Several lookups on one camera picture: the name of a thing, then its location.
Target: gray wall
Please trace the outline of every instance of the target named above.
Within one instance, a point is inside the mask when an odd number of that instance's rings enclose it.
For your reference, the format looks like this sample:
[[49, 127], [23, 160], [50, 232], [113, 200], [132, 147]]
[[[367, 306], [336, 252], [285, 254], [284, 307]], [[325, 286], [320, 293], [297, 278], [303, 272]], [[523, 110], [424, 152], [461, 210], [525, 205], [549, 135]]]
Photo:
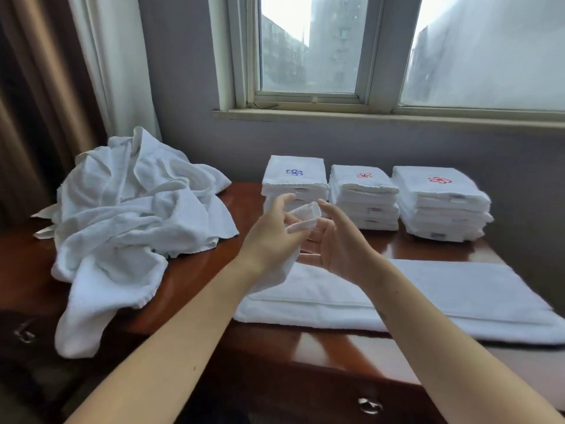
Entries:
[[219, 106], [208, 0], [139, 0], [163, 140], [232, 180], [260, 181], [271, 154], [317, 156], [391, 172], [462, 170], [493, 199], [486, 239], [565, 314], [564, 134], [383, 122], [356, 126], [214, 119]]

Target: left hand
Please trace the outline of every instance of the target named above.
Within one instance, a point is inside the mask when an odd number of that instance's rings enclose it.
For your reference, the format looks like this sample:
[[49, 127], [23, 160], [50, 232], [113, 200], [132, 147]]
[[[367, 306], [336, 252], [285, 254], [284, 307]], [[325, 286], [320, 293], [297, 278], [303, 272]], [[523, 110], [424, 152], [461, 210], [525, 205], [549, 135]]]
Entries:
[[309, 231], [287, 233], [285, 224], [299, 220], [284, 212], [284, 206], [296, 198], [294, 193], [280, 195], [273, 201], [271, 209], [259, 217], [253, 225], [237, 256], [245, 264], [252, 265], [263, 275], [268, 270], [280, 266], [305, 241]]

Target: curtain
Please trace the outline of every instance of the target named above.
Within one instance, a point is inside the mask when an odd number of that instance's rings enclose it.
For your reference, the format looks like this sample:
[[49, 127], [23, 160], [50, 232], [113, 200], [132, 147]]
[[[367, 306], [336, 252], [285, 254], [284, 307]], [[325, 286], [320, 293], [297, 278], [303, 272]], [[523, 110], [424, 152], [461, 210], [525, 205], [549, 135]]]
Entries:
[[53, 203], [105, 132], [67, 0], [0, 0], [0, 228]]
[[107, 136], [160, 140], [137, 0], [68, 0]]

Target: window frame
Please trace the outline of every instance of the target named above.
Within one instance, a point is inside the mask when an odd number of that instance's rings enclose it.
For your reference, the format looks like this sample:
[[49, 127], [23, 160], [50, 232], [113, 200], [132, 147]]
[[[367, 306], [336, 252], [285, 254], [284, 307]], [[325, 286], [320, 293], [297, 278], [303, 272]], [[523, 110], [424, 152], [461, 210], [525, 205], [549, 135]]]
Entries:
[[565, 121], [565, 112], [401, 105], [421, 0], [368, 0], [355, 93], [260, 90], [259, 0], [228, 0], [237, 108]]

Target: stack of folded towels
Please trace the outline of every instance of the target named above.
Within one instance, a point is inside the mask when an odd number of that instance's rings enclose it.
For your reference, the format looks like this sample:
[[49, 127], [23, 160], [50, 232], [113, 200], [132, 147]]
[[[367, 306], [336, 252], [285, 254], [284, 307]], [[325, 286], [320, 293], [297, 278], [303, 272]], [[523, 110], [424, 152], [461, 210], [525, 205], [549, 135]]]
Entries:
[[397, 231], [398, 187], [373, 167], [334, 165], [329, 176], [330, 202], [359, 229]]
[[473, 241], [493, 221], [491, 199], [454, 168], [394, 167], [400, 218], [412, 235], [439, 241]]
[[285, 206], [285, 211], [318, 199], [328, 199], [328, 181], [325, 177], [324, 160], [300, 156], [272, 155], [265, 176], [261, 195], [265, 196], [263, 211], [271, 208], [273, 200], [284, 193], [294, 193], [296, 200]]

